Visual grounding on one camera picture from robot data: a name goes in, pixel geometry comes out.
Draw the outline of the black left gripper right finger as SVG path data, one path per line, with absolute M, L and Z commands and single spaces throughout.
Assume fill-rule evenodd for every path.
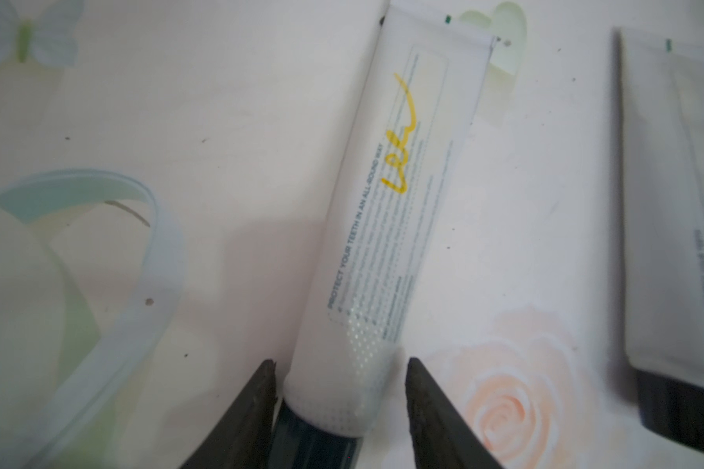
M 441 387 L 415 357 L 405 379 L 410 435 L 418 469 L 500 469 Z

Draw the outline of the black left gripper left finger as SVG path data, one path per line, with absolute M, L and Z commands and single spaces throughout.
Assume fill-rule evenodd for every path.
M 264 468 L 275 406 L 276 363 L 263 361 L 184 468 Z

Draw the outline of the white tube teal cap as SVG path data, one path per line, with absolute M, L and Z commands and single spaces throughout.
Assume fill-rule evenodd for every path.
M 269 467 L 355 466 L 494 43 L 426 3 L 389 4 L 282 386 Z

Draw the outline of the white tube dark cap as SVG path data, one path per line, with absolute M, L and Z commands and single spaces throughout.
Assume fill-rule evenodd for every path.
M 625 352 L 643 426 L 704 453 L 704 46 L 619 37 Z

